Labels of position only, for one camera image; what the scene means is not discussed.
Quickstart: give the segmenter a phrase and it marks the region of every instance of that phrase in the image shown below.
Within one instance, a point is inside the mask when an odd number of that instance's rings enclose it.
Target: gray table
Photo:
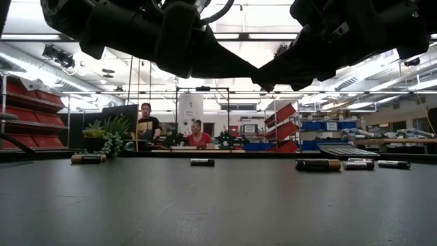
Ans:
[[[0,245],[437,245],[437,166],[293,160],[0,165]]]

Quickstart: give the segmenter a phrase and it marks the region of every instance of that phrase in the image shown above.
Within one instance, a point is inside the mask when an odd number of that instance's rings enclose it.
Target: woman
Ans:
[[[191,124],[192,134],[186,137],[188,139],[189,146],[197,146],[200,148],[206,148],[206,144],[212,143],[211,137],[207,133],[201,132],[202,121],[196,120]]]

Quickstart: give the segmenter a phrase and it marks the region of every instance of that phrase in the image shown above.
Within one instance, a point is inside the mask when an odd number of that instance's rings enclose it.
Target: ceiling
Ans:
[[[290,5],[292,0],[236,0],[231,10],[220,20],[211,24],[211,28],[216,33],[236,33],[236,32],[256,32],[256,33],[297,33],[302,27],[290,16]],[[225,0],[212,0],[202,16],[209,16],[223,7]],[[5,26],[4,33],[7,34],[56,34],[57,32],[46,25],[39,0],[13,0]],[[289,42],[221,42],[220,44],[232,53],[247,60],[256,67],[261,67],[273,59],[278,47],[281,44]],[[62,76],[74,77],[84,81],[92,88],[98,88],[102,91],[113,91],[116,87],[123,87],[124,90],[136,92],[140,91],[174,91],[176,85],[180,87],[198,87],[207,85],[210,87],[228,87],[231,91],[260,92],[261,88],[254,85],[250,79],[180,79],[172,74],[159,70],[154,64],[148,61],[138,60],[129,54],[106,49],[101,60],[81,52],[79,44],[76,42],[7,42],[7,45],[20,51],[16,59],[29,62],[28,57],[36,58],[42,64],[41,69],[45,66],[61,69],[53,61],[47,61],[42,56],[44,47],[47,44],[54,45],[57,49],[63,50],[74,55],[76,68],[74,70],[65,70],[61,72]],[[434,64],[437,58],[436,46],[430,48],[427,54],[421,56],[422,63],[420,69]],[[104,78],[105,73],[102,69],[114,70],[114,76],[111,79]],[[325,94],[325,95],[306,95],[305,91],[368,91],[372,88],[410,74],[418,68],[407,68],[399,61],[397,53],[390,51],[384,55],[372,57],[361,64],[351,68],[344,68],[337,71],[337,76],[323,83],[314,81],[311,86],[302,90],[302,94],[277,96],[272,94],[231,94],[229,97],[232,103],[259,103],[266,104],[268,107],[272,96],[283,102],[292,102],[296,99],[302,99],[301,102],[306,105],[338,103],[348,101],[348,104],[354,104],[357,101],[380,100],[384,96],[378,96],[368,99],[368,96],[351,94]],[[407,84],[394,83],[384,90],[404,90],[406,85],[412,86],[417,83],[415,78],[407,79]],[[275,91],[291,91],[289,85],[277,85]],[[140,95],[141,100],[145,100],[149,95]],[[159,104],[164,107],[173,107],[175,98],[174,94],[154,95],[165,102]],[[126,99],[125,95],[119,95],[120,98]],[[136,93],[130,96],[137,99]],[[216,109],[219,103],[226,103],[224,95],[205,95],[206,100]]]

